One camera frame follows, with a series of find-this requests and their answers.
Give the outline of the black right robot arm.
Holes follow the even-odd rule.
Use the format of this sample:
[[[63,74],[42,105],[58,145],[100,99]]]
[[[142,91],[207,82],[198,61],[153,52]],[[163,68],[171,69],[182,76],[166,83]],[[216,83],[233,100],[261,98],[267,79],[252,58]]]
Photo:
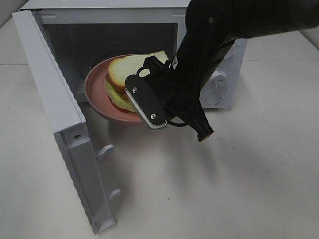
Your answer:
[[[192,0],[186,10],[186,34],[176,54],[162,63],[147,57],[139,73],[125,80],[125,91],[150,129],[158,130],[180,118],[199,141],[212,135],[199,101],[201,89],[237,39],[315,28],[316,0]]]

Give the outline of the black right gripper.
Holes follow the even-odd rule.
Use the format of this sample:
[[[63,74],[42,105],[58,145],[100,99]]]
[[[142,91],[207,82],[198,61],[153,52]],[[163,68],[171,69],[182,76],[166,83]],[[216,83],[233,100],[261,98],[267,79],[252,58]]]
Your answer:
[[[130,103],[151,130],[169,124],[189,126],[200,142],[214,133],[196,92],[177,82],[168,61],[162,63],[154,56],[146,58],[136,75],[125,79],[125,86]]]

